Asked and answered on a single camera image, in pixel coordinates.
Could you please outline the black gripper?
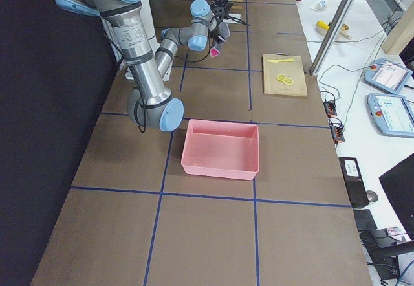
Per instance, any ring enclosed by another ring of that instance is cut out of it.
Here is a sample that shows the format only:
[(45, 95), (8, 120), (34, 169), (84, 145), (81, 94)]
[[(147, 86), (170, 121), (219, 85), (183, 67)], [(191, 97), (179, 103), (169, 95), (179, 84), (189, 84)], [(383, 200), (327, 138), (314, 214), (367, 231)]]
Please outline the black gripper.
[(224, 43), (226, 41), (226, 27), (216, 27), (210, 32), (210, 37), (214, 43)]
[(229, 19), (229, 12), (233, 5), (230, 0), (213, 0), (209, 2), (212, 13), (214, 14), (217, 24)]

